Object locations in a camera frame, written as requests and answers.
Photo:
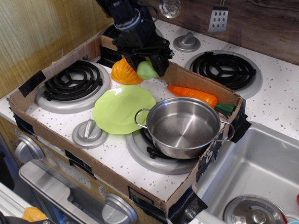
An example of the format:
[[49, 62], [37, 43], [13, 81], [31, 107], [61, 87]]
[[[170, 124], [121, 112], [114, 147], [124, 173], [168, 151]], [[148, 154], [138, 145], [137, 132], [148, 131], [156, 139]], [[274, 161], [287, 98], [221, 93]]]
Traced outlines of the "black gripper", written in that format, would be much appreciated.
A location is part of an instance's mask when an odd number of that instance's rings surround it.
[[124, 56], [129, 65], [137, 71], [143, 57], [150, 57], [155, 72], [163, 77], [173, 56], [169, 41], [159, 36], [154, 24], [138, 23], [123, 25], [114, 23], [119, 35], [112, 43]]

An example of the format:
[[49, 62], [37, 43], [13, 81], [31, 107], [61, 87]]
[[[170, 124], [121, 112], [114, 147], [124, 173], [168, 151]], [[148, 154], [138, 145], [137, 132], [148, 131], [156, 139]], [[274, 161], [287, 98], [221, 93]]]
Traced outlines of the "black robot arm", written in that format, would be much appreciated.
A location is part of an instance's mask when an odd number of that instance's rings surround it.
[[113, 44], [130, 66], [137, 70], [141, 62], [149, 59], [155, 72], [162, 77], [173, 54], [169, 41], [156, 33], [150, 6], [139, 0], [95, 1], [108, 18], [113, 18], [114, 26], [119, 31]]

